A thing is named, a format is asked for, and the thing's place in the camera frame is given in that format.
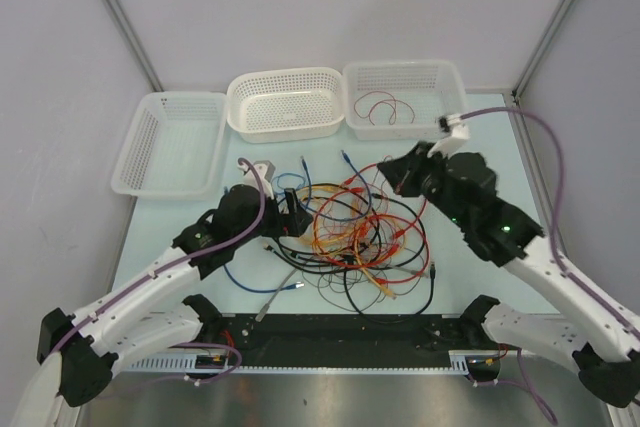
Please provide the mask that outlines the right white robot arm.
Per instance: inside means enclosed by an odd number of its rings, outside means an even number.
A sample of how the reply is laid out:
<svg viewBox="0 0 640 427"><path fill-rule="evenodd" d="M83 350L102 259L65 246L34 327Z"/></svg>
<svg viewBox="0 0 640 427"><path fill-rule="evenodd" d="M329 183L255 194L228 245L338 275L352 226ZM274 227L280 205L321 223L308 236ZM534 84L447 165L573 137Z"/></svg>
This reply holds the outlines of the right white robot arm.
<svg viewBox="0 0 640 427"><path fill-rule="evenodd" d="M464 311L463 340L522 347L576 374L599 400L626 408L639 400L639 316L576 267L545 231L497 193L498 176L479 153L446 156L417 143L377 170L395 194L423 197L454 223L481 260L528 284L567 321L561 326L477 297Z"/></svg>

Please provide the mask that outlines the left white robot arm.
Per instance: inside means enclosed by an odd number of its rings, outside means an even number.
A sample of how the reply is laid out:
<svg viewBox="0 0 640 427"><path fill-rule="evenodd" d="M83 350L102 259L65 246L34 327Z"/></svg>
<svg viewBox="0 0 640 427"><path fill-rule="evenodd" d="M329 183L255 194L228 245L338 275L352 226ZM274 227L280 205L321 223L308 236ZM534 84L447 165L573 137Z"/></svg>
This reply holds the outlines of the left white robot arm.
<svg viewBox="0 0 640 427"><path fill-rule="evenodd" d="M37 359L60 354L56 394L79 407L131 363L182 344L214 344L225 322L204 295L187 295L169 313L153 310L230 263L255 238L302 236L312 217L294 190L286 190L285 201L281 207L255 187L235 185L128 283L72 314L59 308L48 313L41 322Z"/></svg>

